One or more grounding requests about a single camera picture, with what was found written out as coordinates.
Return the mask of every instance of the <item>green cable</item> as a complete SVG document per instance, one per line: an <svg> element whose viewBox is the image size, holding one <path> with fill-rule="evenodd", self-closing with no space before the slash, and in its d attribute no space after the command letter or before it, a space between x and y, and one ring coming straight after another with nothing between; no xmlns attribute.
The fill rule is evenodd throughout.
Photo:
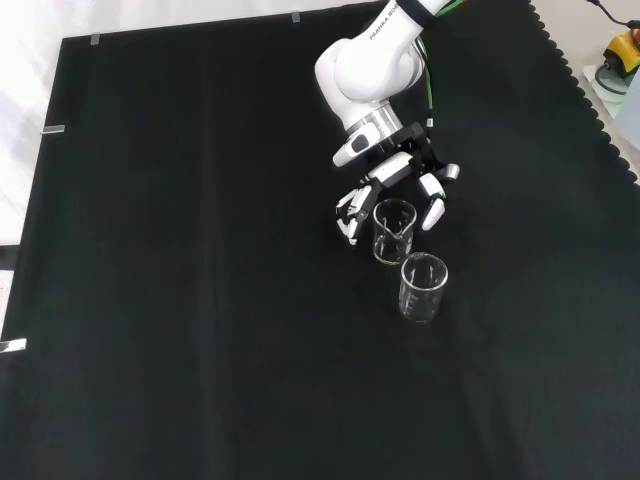
<svg viewBox="0 0 640 480"><path fill-rule="evenodd" d="M425 59L424 76L427 81L427 98L429 100L429 110L433 110L433 94L431 92L431 75L429 75L429 68L427 68L427 65L426 65L426 60L428 60L427 49L424 46L424 42L422 41L422 38L418 37L418 40L420 41L420 46L422 47L422 51L424 53L424 59Z"/></svg>
<svg viewBox="0 0 640 480"><path fill-rule="evenodd" d="M450 12L451 10L453 10L454 8L459 7L464 2L465 2L465 0L455 0L454 2L452 2L449 5L447 5L446 7L444 7L442 10L440 10L436 14L436 16L439 17L441 15L445 15L448 12ZM420 40L420 45L422 46L422 51L424 53L425 61L427 61L428 60L427 49L424 46L424 42L422 41L422 38L418 37L418 40ZM431 75L429 75L429 69L426 67L426 65L425 65L424 73L425 73L425 79L427 81L427 99L429 101L429 111L432 111L433 110L433 93L431 91Z"/></svg>
<svg viewBox="0 0 640 480"><path fill-rule="evenodd" d="M436 17L439 17L441 15L445 15L446 13L449 13L451 10L453 10L454 8L460 6L460 4L464 3L465 0L455 0L455 2L450 3L449 5L447 5L446 7L444 7L442 10L440 10L437 14Z"/></svg>

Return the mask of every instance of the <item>white surface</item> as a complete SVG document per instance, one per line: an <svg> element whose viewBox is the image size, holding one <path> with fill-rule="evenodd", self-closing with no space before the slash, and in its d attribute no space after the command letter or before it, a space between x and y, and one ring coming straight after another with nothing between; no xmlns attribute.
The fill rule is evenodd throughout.
<svg viewBox="0 0 640 480"><path fill-rule="evenodd" d="M640 149L640 75L634 77L615 119L620 134L635 148Z"/></svg>
<svg viewBox="0 0 640 480"><path fill-rule="evenodd" d="M587 65L582 69L582 75L584 75L584 78L589 82L594 93L598 96L604 107L607 109L609 115L611 115L611 118L616 118L616 115L618 115L620 107L622 106L622 101L625 97L622 95L616 95L612 92L608 92L600 85L598 85L598 82L596 82L596 70L598 70L599 67L600 65ZM609 85L605 83L605 85L618 88L613 84ZM622 86L620 86L620 91L623 91L626 88L626 85L623 84Z"/></svg>
<svg viewBox="0 0 640 480"><path fill-rule="evenodd" d="M9 301L9 290L11 290L11 281L13 280L13 272L0 270L0 334L4 325L4 314L7 311L7 302Z"/></svg>

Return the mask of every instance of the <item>robotic hand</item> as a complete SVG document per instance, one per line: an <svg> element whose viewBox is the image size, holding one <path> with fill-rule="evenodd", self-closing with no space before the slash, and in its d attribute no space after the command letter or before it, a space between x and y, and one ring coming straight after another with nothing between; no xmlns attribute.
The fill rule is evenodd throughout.
<svg viewBox="0 0 640 480"><path fill-rule="evenodd" d="M383 160L336 206L338 227L352 246L380 193L406 177L416 177L429 200L423 230L444 214L442 185L455 180L460 168L424 155L420 141L426 131L417 124L403 127L389 98L421 77L425 62L416 39L447 2L392 0L361 35L338 40L316 62L320 89L348 135L334 164L341 167L361 157Z"/></svg>

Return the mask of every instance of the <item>metal clip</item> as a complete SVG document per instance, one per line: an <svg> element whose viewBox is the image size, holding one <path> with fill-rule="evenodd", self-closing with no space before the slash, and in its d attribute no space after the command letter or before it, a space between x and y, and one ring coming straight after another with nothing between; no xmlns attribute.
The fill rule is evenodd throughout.
<svg viewBox="0 0 640 480"><path fill-rule="evenodd" d="M64 132L64 125L51 125L49 127L44 127L42 129L42 132L40 132L41 135L48 135L50 133L63 133Z"/></svg>
<svg viewBox="0 0 640 480"><path fill-rule="evenodd" d="M27 348L27 339L20 338L18 340L10 340L8 342L0 342L0 354L9 352L18 352Z"/></svg>

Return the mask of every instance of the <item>black fabric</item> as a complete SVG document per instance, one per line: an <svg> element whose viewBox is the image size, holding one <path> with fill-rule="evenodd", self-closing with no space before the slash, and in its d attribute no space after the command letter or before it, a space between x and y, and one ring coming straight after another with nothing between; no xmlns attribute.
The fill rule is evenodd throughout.
<svg viewBox="0 0 640 480"><path fill-rule="evenodd" d="M0 245L0 270L14 270L18 260L18 245Z"/></svg>
<svg viewBox="0 0 640 480"><path fill-rule="evenodd" d="M429 28L435 17L418 0L398 0L396 2L404 12L423 28Z"/></svg>
<svg viewBox="0 0 640 480"><path fill-rule="evenodd" d="M639 478L640 202L527 3L424 35L434 150L462 167L416 239L450 269L437 322L338 241L355 172L313 66L380 8L63 42L2 478ZM424 121L424 83L393 103Z"/></svg>

